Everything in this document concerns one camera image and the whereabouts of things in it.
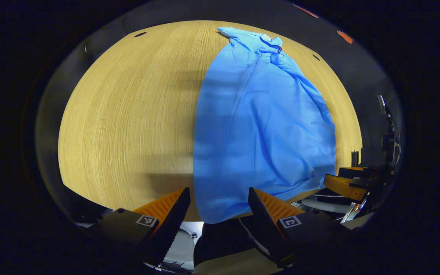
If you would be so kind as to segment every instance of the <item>blue shirt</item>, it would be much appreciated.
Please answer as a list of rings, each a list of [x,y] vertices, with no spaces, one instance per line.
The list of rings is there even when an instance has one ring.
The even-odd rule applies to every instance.
[[[230,44],[203,80],[194,129],[194,196],[206,223],[249,212],[250,186],[288,200],[335,175],[335,125],[283,41],[218,30]]]

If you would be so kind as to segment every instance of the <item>orange sticker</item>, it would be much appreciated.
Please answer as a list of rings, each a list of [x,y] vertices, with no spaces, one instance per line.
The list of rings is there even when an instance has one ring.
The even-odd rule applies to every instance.
[[[342,31],[338,30],[337,33],[342,36],[342,38],[344,38],[344,40],[347,41],[347,43],[352,44],[353,43],[353,39],[351,37],[349,37],[349,35],[343,33]]]

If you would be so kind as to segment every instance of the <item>cable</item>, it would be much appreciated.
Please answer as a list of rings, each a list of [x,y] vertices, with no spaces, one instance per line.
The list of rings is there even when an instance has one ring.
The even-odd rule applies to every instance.
[[[242,223],[241,218],[238,218],[239,222],[241,223],[241,225],[244,227],[244,229],[247,231],[247,233],[249,234],[249,239],[253,240],[255,242],[255,244],[259,247],[259,249],[262,250],[262,252],[266,253],[268,256],[271,256],[271,254],[269,254],[269,251],[267,250],[267,248],[265,248],[264,246],[262,246],[262,244],[260,244],[250,233],[249,229],[244,225],[244,223]]]
[[[395,162],[395,167],[396,167],[396,165],[398,164],[398,161],[400,160],[400,155],[401,155],[401,147],[400,147],[400,142],[401,142],[401,139],[400,139],[400,130],[398,130],[398,124],[396,123],[396,120],[395,120],[395,118],[392,116],[392,115],[390,115],[390,117],[393,119],[393,122],[395,123],[395,127],[396,127],[396,131],[398,132],[398,143],[396,143],[396,146],[398,146],[398,157],[396,158],[396,162]]]
[[[315,197],[328,197],[328,198],[343,198],[344,196],[339,196],[339,195],[312,195]]]
[[[303,200],[301,200],[301,201],[299,201],[300,202],[300,207],[303,205],[304,207],[308,207],[308,206],[306,206],[306,205],[304,205],[303,204]]]

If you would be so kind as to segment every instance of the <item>wood grain surface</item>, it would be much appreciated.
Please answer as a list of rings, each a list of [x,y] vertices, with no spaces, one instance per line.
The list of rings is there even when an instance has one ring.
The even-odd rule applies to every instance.
[[[321,56],[260,28],[183,21],[130,33],[81,78],[59,133],[59,166],[68,188],[105,207],[133,210],[188,186],[192,203],[185,221],[200,220],[192,183],[194,116],[206,71],[229,43],[218,27],[283,40],[283,51],[327,103],[336,127],[337,170],[351,165],[351,152],[362,147],[358,118],[342,83]]]

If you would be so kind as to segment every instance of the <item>dark background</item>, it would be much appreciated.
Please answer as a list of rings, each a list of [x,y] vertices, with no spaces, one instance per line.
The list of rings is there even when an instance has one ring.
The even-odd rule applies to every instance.
[[[37,78],[45,78],[39,74],[49,74],[42,68],[56,66],[57,61],[49,61],[51,56],[63,59],[92,31],[139,4],[122,0],[0,3],[1,270],[92,269],[87,248],[36,179],[36,168],[23,165],[23,152],[34,138],[24,131],[31,123],[23,119],[28,115],[24,112],[38,104],[29,93],[41,85]],[[301,5],[340,26],[377,58],[393,80],[405,114],[402,177],[385,212],[367,226],[360,245],[348,247],[348,254],[358,255],[360,268],[371,265],[389,273],[401,268],[415,273],[440,269],[440,2],[391,1],[383,6],[308,0]],[[178,7],[163,8],[166,21],[181,12]],[[215,9],[206,2],[184,8]],[[229,11],[218,12],[218,19],[228,19],[222,13]],[[270,30],[269,23],[283,16],[249,15],[249,9],[230,12],[259,17],[267,26],[258,26]]]

